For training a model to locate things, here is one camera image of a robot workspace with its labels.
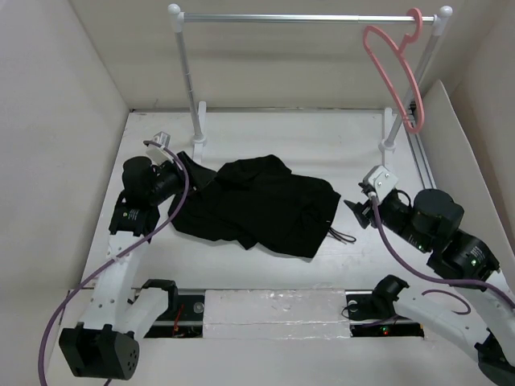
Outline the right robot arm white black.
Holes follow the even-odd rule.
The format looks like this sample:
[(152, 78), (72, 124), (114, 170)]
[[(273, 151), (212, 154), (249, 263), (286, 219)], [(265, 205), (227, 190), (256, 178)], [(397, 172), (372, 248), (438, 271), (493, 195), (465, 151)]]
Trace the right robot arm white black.
[[(384, 277), (370, 294), (378, 318), (395, 314), (426, 325), (454, 343), (477, 363), (496, 385), (514, 383), (514, 300), (490, 282), (501, 273), (499, 261), (479, 238), (460, 229), (464, 209), (446, 192), (420, 191), (404, 204), (402, 191), (392, 190), (383, 201), (369, 193), (365, 203), (347, 201), (362, 228), (373, 227), (392, 257), (413, 275), (435, 284), (448, 285), (462, 294), (481, 317), (465, 323), (410, 290), (399, 277)], [(420, 273), (404, 261), (388, 241), (390, 230), (419, 252), (429, 256), (433, 277)]]

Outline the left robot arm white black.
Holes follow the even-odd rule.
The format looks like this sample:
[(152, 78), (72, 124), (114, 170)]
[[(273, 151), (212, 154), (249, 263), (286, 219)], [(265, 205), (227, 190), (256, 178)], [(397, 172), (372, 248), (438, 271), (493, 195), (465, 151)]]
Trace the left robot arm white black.
[(173, 195), (183, 202), (189, 174), (176, 156), (156, 165), (146, 156), (123, 165), (122, 192), (109, 223), (103, 268), (76, 326), (64, 328), (59, 346), (72, 374), (81, 378), (129, 380), (139, 361), (140, 341), (154, 322), (172, 318), (179, 299), (172, 281), (152, 281), (133, 301), (132, 286), (152, 238), (170, 222), (161, 221), (159, 205)]

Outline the black trousers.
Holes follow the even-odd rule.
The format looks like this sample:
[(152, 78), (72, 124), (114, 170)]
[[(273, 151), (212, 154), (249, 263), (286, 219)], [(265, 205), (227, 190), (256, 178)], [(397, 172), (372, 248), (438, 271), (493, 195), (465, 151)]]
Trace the black trousers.
[(188, 195), (172, 220), (177, 232), (208, 241), (256, 244), (312, 259), (327, 236), (356, 238), (333, 227), (340, 194), (324, 179), (294, 174), (275, 155), (225, 163)]

